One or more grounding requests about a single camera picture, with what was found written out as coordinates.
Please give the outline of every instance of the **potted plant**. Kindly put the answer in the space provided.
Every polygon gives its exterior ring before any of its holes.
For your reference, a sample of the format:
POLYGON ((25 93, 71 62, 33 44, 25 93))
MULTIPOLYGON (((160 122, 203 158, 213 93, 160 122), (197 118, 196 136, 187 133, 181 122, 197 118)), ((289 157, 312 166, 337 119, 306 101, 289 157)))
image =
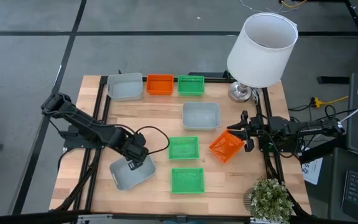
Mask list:
POLYGON ((292 202, 284 183, 259 179, 244 195, 244 205, 254 218, 271 223, 289 223, 292 202))

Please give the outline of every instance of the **small green basket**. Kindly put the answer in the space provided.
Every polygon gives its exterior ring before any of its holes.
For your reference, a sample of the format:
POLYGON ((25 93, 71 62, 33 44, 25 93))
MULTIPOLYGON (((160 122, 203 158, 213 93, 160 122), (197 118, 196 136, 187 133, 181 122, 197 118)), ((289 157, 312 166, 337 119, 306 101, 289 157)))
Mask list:
POLYGON ((178 92, 180 96, 200 96, 204 94, 204 77, 179 75, 178 92))
POLYGON ((172 193, 173 194, 201 194, 204 193, 204 169, 173 168, 172 193))
POLYGON ((198 150, 198 137, 170 137, 168 151, 169 159, 198 159, 200 157, 198 150))

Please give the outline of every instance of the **wooden table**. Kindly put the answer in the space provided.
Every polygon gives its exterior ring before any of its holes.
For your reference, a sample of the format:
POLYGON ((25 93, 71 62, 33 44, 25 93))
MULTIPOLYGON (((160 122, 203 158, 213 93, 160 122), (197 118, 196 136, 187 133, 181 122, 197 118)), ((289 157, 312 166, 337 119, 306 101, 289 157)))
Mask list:
MULTIPOLYGON (((84 76, 77 100, 77 107, 93 114, 100 76, 84 76)), ((168 136, 198 136, 200 159, 193 161, 169 161, 168 150, 152 154, 157 166, 156 174, 145 182, 127 191, 119 191, 112 179, 109 166, 120 159, 115 151, 105 148, 101 153, 94 189, 92 212, 101 213, 144 213, 187 215, 250 215, 244 208, 244 192, 266 174, 262 153, 255 141, 252 152, 240 150, 229 162, 223 164, 209 150, 209 145, 225 130, 226 126, 240 121, 242 110, 255 116, 252 100, 235 103, 227 96, 228 83, 205 83, 202 97, 178 96, 177 84, 172 96, 151 96, 144 91, 139 101, 112 101, 108 124, 119 123, 138 129, 142 126, 156 126, 168 136), (186 101, 217 102, 221 110, 221 125, 215 131, 185 131, 182 121, 182 106, 186 101), (171 194, 171 169, 174 167, 203 167, 205 193, 197 195, 171 194)), ((289 119, 287 104, 281 83, 268 88, 272 112, 289 119)), ((102 110, 106 90, 102 97, 102 110)), ((167 141, 153 129, 142 131, 150 151, 165 147, 167 141)), ((78 182, 84 149, 74 149, 67 154, 60 166, 50 208, 56 208, 68 196, 78 182)), ((300 163, 296 158, 282 158, 285 183, 296 201, 307 212, 311 212, 300 163)), ((80 208, 85 207, 88 186, 84 187, 80 208)))

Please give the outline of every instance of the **lamp shade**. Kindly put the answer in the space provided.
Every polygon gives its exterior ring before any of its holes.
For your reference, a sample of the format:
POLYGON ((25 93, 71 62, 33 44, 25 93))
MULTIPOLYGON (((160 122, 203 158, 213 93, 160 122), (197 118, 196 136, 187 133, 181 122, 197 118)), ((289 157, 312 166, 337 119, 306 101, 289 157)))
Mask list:
POLYGON ((227 68, 241 84, 273 85, 281 79, 296 40, 298 30, 291 20, 274 13, 254 14, 242 27, 227 68))

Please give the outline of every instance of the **chrome lamp base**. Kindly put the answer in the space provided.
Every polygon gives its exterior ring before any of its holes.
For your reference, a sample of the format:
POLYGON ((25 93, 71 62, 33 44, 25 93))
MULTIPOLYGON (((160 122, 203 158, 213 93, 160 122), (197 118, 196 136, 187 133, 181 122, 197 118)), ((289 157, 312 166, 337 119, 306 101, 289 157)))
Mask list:
POLYGON ((229 88, 229 97, 236 103, 243 103, 251 96, 251 88, 239 82, 234 82, 229 88))

